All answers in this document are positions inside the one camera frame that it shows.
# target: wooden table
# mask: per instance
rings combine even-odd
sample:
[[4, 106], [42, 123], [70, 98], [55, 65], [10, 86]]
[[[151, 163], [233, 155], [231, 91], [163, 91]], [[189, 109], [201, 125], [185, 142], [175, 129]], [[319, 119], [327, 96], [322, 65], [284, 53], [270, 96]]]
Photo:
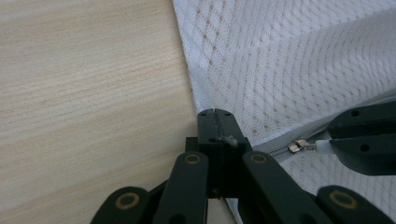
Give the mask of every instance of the wooden table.
[[196, 135], [170, 0], [1, 1], [0, 31], [0, 223], [89, 223], [168, 178]]

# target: white mesh fabric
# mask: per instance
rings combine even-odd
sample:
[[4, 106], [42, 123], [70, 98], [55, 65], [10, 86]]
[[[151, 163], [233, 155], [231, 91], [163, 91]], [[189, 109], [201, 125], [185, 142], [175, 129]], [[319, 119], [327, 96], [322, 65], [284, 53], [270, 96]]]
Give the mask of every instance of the white mesh fabric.
[[[394, 0], [174, 0], [174, 5], [197, 112], [234, 113], [255, 149], [272, 150], [347, 108], [395, 95]], [[339, 176], [355, 175], [319, 168], [302, 165], [293, 177], [316, 189], [315, 178], [299, 178], [319, 172], [326, 184], [336, 184]], [[382, 189], [381, 181], [375, 184]], [[371, 187], [360, 182], [349, 187], [361, 185]], [[390, 191], [373, 197], [395, 192], [391, 184]], [[392, 207], [388, 215], [396, 220], [394, 201], [379, 204]]]

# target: black plastic part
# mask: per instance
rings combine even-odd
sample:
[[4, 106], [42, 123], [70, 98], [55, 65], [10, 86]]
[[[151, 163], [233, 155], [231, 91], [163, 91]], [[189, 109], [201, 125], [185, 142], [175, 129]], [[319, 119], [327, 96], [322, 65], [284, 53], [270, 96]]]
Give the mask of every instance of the black plastic part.
[[163, 191], [165, 190], [167, 181], [161, 183], [161, 185], [157, 186], [155, 189], [152, 189], [149, 195], [149, 201], [147, 205], [147, 209], [145, 212], [145, 223], [151, 223], [154, 215], [157, 212], [158, 204], [160, 203], [161, 197], [163, 196]]
[[341, 163], [364, 175], [396, 175], [396, 102], [350, 109], [329, 125]]
[[197, 137], [187, 137], [185, 151], [198, 151], [198, 138]]
[[321, 188], [318, 191], [317, 203], [335, 223], [393, 223], [389, 217], [358, 193], [343, 187]]
[[242, 160], [243, 199], [256, 202], [263, 223], [332, 223], [270, 155], [251, 151]]
[[396, 175], [396, 134], [331, 140], [338, 160], [364, 175]]
[[206, 223], [208, 166], [207, 156], [199, 152], [177, 157], [152, 223]]
[[347, 110], [332, 120], [328, 131], [332, 139], [396, 133], [396, 101]]
[[242, 155], [251, 150], [235, 117], [228, 111], [208, 109], [197, 116], [198, 151], [209, 161], [209, 198], [236, 198], [235, 174]]
[[149, 223], [148, 208], [149, 193], [144, 189], [134, 187], [118, 189], [108, 196], [91, 224]]
[[238, 212], [244, 224], [266, 224], [260, 207], [253, 201], [238, 200]]

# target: zipper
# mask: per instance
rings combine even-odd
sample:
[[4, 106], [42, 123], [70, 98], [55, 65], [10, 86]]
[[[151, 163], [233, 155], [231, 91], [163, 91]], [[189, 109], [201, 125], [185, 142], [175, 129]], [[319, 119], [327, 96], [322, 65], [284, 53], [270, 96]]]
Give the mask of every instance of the zipper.
[[[396, 100], [396, 96], [392, 95], [387, 98], [379, 98], [374, 99], [372, 101], [368, 101], [362, 104], [355, 105], [354, 107], [364, 106], [364, 105], [376, 105], [383, 104], [389, 101]], [[301, 153], [307, 150], [316, 150], [316, 145], [314, 144], [316, 140], [320, 140], [327, 133], [328, 124], [336, 117], [337, 115], [330, 116], [326, 119], [317, 120], [316, 124], [308, 125], [307, 128], [301, 128], [296, 133], [292, 134], [284, 134], [276, 139], [273, 144], [263, 144], [254, 147], [255, 150], [263, 151], [270, 154], [274, 157], [278, 162], [286, 160], [293, 156], [296, 153]]]

